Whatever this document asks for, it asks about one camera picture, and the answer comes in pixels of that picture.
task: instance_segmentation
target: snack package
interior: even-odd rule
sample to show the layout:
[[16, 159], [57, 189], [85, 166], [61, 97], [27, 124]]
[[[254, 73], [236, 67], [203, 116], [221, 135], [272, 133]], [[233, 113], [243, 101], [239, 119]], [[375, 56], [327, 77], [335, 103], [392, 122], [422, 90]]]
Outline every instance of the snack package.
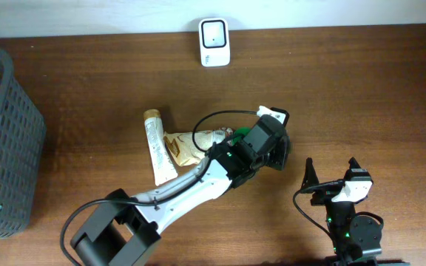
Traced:
[[[220, 143], [230, 134], [233, 134], [233, 129], [230, 128], [195, 132], [195, 142], [200, 148], [207, 150], [212, 147], [213, 142]], [[191, 132], [174, 134], [165, 132], [163, 140], [179, 166], [198, 164], [205, 157], [205, 153], [199, 151], [193, 144]]]

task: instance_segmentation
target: tube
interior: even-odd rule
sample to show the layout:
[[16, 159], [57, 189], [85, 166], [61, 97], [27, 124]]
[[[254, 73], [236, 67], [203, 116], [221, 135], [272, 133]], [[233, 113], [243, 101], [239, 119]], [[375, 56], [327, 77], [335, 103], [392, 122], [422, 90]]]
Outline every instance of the tube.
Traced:
[[156, 109], [144, 112], [144, 126], [146, 128], [152, 167], [154, 169], [155, 185], [161, 185], [178, 176], [163, 142], [163, 127], [160, 112]]

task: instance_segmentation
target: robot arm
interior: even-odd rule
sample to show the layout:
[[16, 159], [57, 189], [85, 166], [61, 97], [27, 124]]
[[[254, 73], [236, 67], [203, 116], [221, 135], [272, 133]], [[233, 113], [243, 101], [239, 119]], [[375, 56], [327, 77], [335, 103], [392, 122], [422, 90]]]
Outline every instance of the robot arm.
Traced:
[[[384, 220], [376, 214], [356, 213], [354, 205], [367, 198], [373, 181], [368, 170], [361, 168], [354, 157], [349, 164], [343, 179], [319, 184], [312, 160], [308, 158], [302, 189], [296, 195], [313, 193], [311, 205], [326, 208], [328, 231], [325, 232], [330, 236], [336, 254], [327, 258], [327, 265], [375, 266], [378, 265], [376, 256], [382, 252], [380, 241]], [[295, 198], [294, 204], [301, 211]]]
[[[246, 136], [233, 136], [239, 139], [233, 146], [226, 141], [214, 144], [200, 164], [182, 177], [133, 197], [122, 189], [108, 195], [108, 202], [97, 207], [70, 241], [83, 263], [144, 265], [160, 234], [175, 220], [242, 185], [263, 166], [282, 170], [290, 149], [285, 130], [288, 113], [272, 110], [281, 115], [262, 113]], [[121, 200], [134, 203], [127, 205]], [[128, 227], [133, 235], [129, 241], [121, 237], [113, 221]]]

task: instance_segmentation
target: wooden table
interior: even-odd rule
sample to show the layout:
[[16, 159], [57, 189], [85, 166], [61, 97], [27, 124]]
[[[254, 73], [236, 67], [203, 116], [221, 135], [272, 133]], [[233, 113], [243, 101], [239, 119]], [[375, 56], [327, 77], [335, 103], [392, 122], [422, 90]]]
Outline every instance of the wooden table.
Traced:
[[[68, 265], [58, 246], [79, 205], [116, 188], [155, 187], [143, 111], [168, 132], [204, 115], [259, 105], [287, 109], [294, 149], [285, 171], [263, 169], [181, 217], [151, 257], [159, 265], [258, 265], [333, 254], [292, 205], [305, 159], [321, 181], [351, 156], [374, 187], [356, 208], [385, 219], [380, 259], [426, 265], [426, 25], [231, 32], [231, 63], [200, 65], [196, 33], [2, 39], [16, 78], [47, 123], [29, 228], [0, 240], [0, 265]], [[251, 126], [223, 115], [203, 128]], [[322, 224], [325, 209], [299, 204]], [[87, 218], [77, 218], [67, 238]]]

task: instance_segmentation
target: gray plastic basket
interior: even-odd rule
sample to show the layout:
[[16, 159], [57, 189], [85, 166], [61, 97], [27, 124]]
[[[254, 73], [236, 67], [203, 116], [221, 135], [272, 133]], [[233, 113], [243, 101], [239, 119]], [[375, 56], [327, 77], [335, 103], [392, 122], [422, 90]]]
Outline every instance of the gray plastic basket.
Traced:
[[0, 238], [29, 224], [46, 126], [0, 50]]

